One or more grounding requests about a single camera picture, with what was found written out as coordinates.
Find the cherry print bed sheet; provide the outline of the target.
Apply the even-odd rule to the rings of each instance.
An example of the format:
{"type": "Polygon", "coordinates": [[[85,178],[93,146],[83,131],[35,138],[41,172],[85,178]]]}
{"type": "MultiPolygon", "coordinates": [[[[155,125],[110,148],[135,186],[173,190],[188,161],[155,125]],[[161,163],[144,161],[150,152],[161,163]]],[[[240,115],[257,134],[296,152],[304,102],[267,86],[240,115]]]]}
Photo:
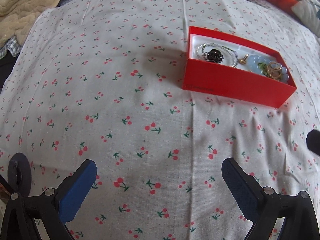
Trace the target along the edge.
{"type": "Polygon", "coordinates": [[[233,157],[262,186],[319,210],[319,39],[248,0],[72,0],[34,24],[1,92],[1,172],[24,153],[31,194],[85,159],[97,177],[77,239],[243,239],[251,227],[221,176],[233,157]],[[182,89],[188,28],[281,53],[297,91],[279,109],[182,89]]]}

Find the beige quilted blanket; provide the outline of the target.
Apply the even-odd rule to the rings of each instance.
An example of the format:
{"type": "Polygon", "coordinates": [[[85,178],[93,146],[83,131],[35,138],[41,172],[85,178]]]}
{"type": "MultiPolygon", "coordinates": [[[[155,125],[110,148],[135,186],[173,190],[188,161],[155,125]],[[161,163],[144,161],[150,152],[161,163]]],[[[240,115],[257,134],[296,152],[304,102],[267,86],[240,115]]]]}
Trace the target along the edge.
{"type": "Polygon", "coordinates": [[[1,0],[1,47],[12,37],[23,45],[37,18],[60,0],[1,0]]]}

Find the deer print pillow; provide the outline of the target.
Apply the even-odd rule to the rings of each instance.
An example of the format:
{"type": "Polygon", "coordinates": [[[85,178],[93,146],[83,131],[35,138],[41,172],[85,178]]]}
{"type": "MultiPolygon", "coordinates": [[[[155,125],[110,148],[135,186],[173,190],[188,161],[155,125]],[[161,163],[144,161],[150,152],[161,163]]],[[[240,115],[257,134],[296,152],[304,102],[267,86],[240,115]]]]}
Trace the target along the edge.
{"type": "Polygon", "coordinates": [[[302,0],[291,7],[292,12],[317,37],[319,37],[319,1],[302,0]]]}

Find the black hair claw clip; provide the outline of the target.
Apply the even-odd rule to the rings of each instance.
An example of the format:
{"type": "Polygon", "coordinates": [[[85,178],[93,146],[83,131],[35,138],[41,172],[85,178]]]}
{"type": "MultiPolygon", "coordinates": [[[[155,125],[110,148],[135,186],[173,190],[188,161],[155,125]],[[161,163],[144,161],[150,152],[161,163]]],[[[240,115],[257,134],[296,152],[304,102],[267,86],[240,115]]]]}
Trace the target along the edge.
{"type": "Polygon", "coordinates": [[[208,62],[219,64],[223,62],[224,55],[217,49],[211,49],[210,51],[204,53],[204,58],[208,62]]]}

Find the red jewelry box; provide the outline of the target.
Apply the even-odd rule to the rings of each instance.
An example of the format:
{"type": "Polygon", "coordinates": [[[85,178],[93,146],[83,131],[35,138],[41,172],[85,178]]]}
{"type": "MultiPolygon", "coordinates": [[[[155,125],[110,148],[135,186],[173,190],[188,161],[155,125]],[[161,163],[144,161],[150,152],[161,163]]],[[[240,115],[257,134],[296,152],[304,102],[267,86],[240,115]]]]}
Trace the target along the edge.
{"type": "Polygon", "coordinates": [[[262,44],[231,34],[191,26],[183,90],[225,96],[274,108],[279,108],[296,91],[297,86],[291,76],[288,81],[280,82],[250,72],[245,66],[232,67],[234,57],[228,55],[225,50],[221,50],[225,57],[223,63],[208,62],[197,50],[197,47],[205,42],[231,48],[240,57],[255,54],[275,60],[282,66],[286,65],[279,52],[262,44]]]}

